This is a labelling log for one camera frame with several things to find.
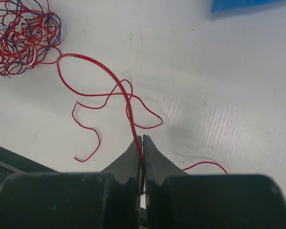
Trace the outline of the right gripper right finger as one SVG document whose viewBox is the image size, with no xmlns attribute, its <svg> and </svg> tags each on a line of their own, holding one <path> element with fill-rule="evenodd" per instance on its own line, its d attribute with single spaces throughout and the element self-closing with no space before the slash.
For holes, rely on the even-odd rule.
<svg viewBox="0 0 286 229">
<path fill-rule="evenodd" d="M 286 200 L 268 176 L 189 175 L 143 136 L 150 229 L 286 229 Z"/>
</svg>

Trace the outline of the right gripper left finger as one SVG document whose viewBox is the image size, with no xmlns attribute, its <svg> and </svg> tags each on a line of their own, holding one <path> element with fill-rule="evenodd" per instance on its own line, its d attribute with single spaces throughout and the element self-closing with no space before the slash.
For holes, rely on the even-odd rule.
<svg viewBox="0 0 286 229">
<path fill-rule="evenodd" d="M 0 184 L 0 229 L 139 228 L 141 143 L 101 172 L 9 175 Z"/>
</svg>

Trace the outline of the blue divided plastic bin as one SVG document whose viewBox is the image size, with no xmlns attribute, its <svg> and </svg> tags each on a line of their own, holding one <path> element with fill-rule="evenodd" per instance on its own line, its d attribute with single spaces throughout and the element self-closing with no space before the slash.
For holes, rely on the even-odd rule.
<svg viewBox="0 0 286 229">
<path fill-rule="evenodd" d="M 211 13 L 216 14 L 227 10 L 257 7 L 277 2 L 286 2 L 286 0 L 214 0 L 211 7 Z"/>
</svg>

